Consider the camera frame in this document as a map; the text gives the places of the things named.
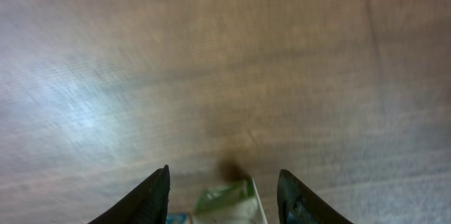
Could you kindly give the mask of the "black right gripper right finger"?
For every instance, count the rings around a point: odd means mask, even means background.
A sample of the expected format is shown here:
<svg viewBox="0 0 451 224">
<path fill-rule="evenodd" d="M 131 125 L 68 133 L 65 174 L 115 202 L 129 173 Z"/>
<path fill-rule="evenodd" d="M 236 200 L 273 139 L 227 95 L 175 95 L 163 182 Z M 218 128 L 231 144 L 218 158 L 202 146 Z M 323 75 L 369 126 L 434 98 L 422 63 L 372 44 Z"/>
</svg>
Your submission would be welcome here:
<svg viewBox="0 0 451 224">
<path fill-rule="evenodd" d="M 280 224 L 352 224 L 286 169 L 279 173 L 277 204 Z"/>
</svg>

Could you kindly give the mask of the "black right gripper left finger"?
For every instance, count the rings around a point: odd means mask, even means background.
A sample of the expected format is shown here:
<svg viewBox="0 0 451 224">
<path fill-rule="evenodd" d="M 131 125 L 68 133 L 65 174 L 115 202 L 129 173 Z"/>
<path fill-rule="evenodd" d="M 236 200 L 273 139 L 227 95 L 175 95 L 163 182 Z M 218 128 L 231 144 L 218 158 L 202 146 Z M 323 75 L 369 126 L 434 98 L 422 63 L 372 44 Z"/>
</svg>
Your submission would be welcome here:
<svg viewBox="0 0 451 224">
<path fill-rule="evenodd" d="M 89 224 L 165 224 L 170 187 L 170 171 L 165 165 Z"/>
</svg>

